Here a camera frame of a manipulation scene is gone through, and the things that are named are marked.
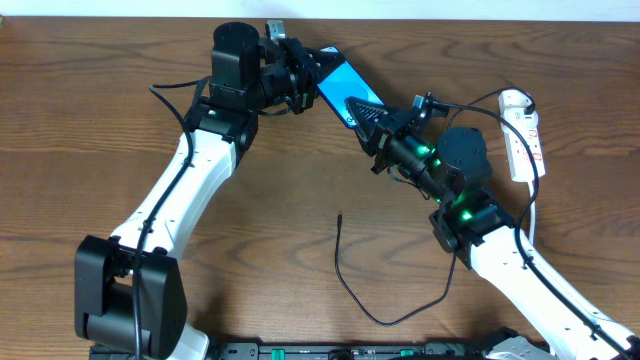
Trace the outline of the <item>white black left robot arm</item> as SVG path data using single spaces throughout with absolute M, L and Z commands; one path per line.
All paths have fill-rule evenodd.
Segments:
M 299 114 L 342 62 L 333 47 L 305 47 L 283 24 L 242 22 L 213 34 L 211 73 L 192 82 L 178 113 L 169 165 L 108 238 L 87 236 L 74 260 L 74 327 L 84 339 L 136 359 L 202 359 L 210 340 L 187 321 L 179 269 L 186 244 L 219 187 L 250 148 L 260 116 Z

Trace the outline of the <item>blue Galaxy smartphone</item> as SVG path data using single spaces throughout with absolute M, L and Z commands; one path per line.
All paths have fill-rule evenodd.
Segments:
M 383 104 L 380 97 L 346 58 L 345 62 L 331 74 L 321 75 L 317 88 L 326 103 L 348 129 L 355 128 L 355 122 L 351 119 L 345 104 L 345 100 L 348 97 L 356 97 L 365 101 Z

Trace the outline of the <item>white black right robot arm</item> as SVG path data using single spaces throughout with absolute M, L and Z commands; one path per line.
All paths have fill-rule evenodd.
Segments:
M 488 187 L 492 168 L 475 128 L 452 127 L 436 144 L 423 125 L 451 104 L 418 97 L 409 110 L 345 101 L 374 173 L 397 168 L 439 207 L 429 220 L 441 247 L 495 286 L 560 359 L 636 359 L 639 338 L 586 300 L 534 248 Z

